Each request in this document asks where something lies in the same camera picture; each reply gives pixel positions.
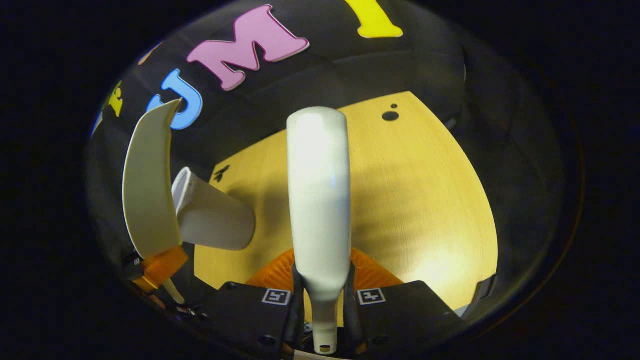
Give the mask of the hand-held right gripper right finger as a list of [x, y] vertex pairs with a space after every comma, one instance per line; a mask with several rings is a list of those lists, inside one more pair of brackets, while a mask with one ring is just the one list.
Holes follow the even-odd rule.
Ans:
[[363, 251], [350, 251], [343, 344], [350, 356], [410, 356], [438, 346], [465, 322], [422, 280], [403, 282]]

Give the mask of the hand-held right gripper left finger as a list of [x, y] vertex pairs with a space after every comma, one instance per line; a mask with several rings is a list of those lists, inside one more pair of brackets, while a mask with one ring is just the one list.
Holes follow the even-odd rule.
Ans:
[[252, 357], [287, 357], [303, 346], [304, 290], [290, 249], [245, 284], [227, 282], [207, 301], [207, 328]]

